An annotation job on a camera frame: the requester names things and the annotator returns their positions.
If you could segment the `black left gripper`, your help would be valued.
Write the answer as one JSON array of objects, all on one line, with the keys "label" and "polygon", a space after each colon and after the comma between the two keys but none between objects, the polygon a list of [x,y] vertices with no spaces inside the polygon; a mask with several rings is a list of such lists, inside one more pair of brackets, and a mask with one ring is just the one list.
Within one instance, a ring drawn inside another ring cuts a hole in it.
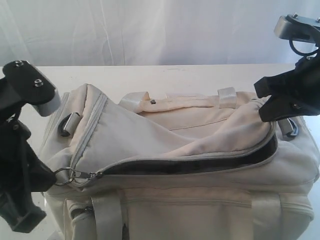
[{"label": "black left gripper", "polygon": [[19,120],[20,114],[19,109],[0,124],[0,187],[31,200],[31,193],[46,192],[57,178],[30,147],[31,132]]}]

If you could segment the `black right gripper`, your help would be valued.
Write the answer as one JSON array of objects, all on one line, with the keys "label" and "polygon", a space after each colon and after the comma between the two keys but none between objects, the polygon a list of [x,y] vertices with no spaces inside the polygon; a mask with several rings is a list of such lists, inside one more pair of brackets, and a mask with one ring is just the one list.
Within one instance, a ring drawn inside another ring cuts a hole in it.
[{"label": "black right gripper", "polygon": [[258,110],[263,122],[318,116],[320,57],[304,56],[295,64],[293,72],[264,76],[253,86],[259,98],[271,96]]}]

